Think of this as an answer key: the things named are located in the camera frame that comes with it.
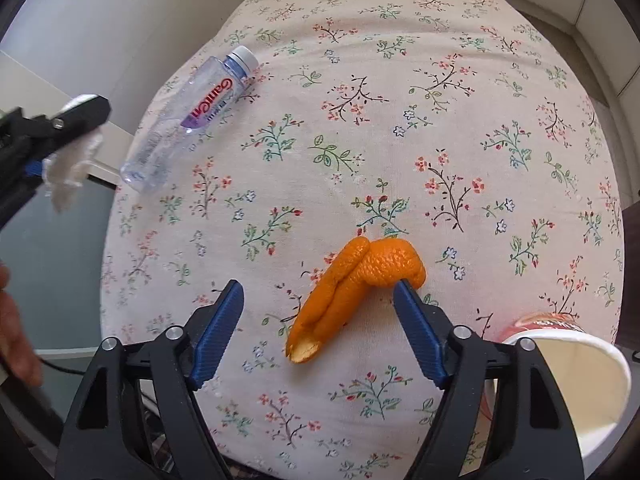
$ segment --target bottle label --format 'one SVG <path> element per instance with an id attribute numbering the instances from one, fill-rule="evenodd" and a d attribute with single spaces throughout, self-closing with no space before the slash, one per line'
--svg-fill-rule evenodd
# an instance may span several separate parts
<path id="1" fill-rule="evenodd" d="M 198 105 L 180 123 L 180 126 L 190 128 L 191 130 L 206 126 L 220 109 L 224 107 L 227 101 L 225 98 L 232 91 L 233 86 L 233 80 L 225 77 L 201 99 Z"/>

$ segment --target black cable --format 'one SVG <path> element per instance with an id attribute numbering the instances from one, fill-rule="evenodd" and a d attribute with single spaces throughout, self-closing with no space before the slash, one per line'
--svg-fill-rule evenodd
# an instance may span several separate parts
<path id="1" fill-rule="evenodd" d="M 44 364 L 45 366 L 48 366 L 49 368 L 52 368 L 53 370 L 62 372 L 63 374 L 80 375 L 80 376 L 84 375 L 84 372 L 82 370 L 75 370 L 74 368 L 65 368 L 63 366 L 58 366 L 58 365 L 53 364 L 50 361 L 47 361 L 47 360 L 43 359 L 42 357 L 38 357 L 38 359 L 40 359 L 40 362 L 42 364 Z M 156 400 L 153 397 L 151 397 L 150 395 L 147 395 L 145 392 L 140 392 L 140 394 L 142 394 L 142 396 L 145 397 L 146 400 L 151 402 L 156 408 L 158 407 L 158 403 L 156 402 Z"/>

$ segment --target orange peel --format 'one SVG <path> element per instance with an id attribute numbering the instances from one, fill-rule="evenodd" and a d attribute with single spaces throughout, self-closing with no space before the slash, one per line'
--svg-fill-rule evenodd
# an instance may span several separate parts
<path id="1" fill-rule="evenodd" d="M 313 358 L 347 323 L 372 286 L 407 279 L 421 287 L 427 271 L 406 240 L 364 236 L 349 241 L 311 292 L 287 337 L 285 355 L 294 363 Z"/>

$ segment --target human hand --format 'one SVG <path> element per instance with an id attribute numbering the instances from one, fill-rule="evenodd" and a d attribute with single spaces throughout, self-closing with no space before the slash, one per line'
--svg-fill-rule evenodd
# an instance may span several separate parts
<path id="1" fill-rule="evenodd" d="M 22 331 L 14 298 L 4 291 L 9 276 L 9 269 L 0 262 L 0 354 L 16 377 L 29 386 L 40 386 L 42 365 Z"/>

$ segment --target empty water bottle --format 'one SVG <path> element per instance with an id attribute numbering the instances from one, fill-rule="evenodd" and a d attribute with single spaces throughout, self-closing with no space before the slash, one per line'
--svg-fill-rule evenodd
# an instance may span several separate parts
<path id="1" fill-rule="evenodd" d="M 190 137 L 203 133 L 240 97 L 256 68 L 257 59 L 244 46 L 236 47 L 224 61 L 207 59 L 158 114 L 121 168 L 122 179 L 140 192 L 164 184 L 172 160 Z"/>

